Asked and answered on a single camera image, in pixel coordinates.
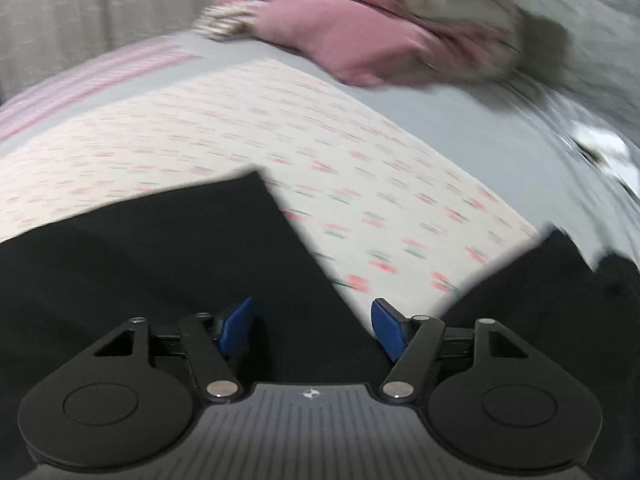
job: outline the curtain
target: curtain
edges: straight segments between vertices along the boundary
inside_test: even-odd
[[[186,28],[212,1],[0,0],[2,97],[108,50]]]

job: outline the floral patterned fabric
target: floral patterned fabric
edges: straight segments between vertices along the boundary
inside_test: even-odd
[[[0,240],[255,166],[366,326],[373,298],[409,316],[434,312],[535,236],[420,140],[328,83],[264,60],[85,113],[5,157]]]

